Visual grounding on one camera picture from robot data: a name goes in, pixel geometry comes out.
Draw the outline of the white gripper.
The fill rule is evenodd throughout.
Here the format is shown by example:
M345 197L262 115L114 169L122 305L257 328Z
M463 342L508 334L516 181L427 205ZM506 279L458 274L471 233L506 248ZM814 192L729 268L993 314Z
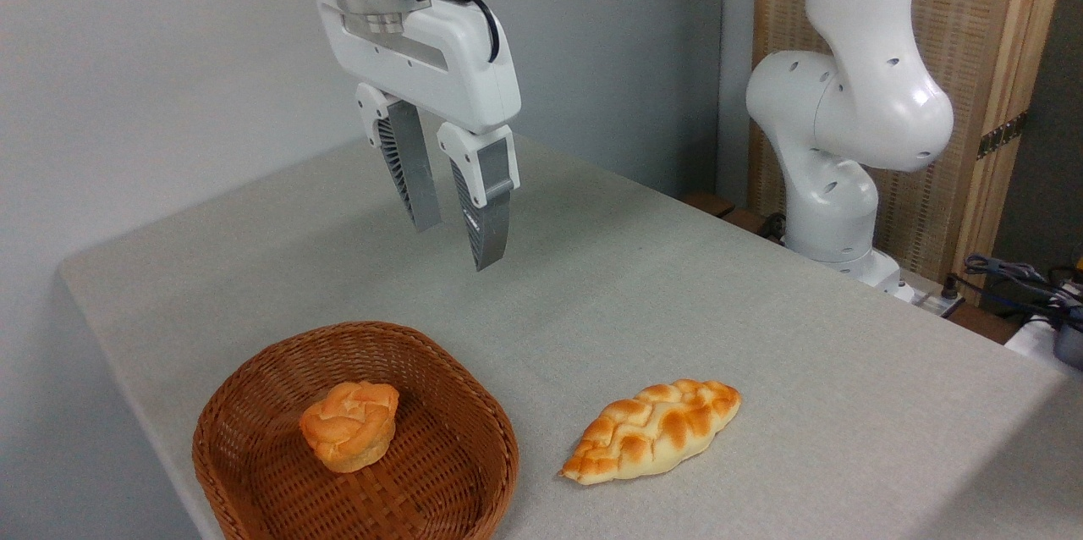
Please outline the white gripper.
M418 107L449 121L438 128L438 143L451 161L477 271L498 262L520 186L505 124L522 107L498 19L477 0L317 3L335 58L360 81L366 139L382 154L416 231L441 222Z

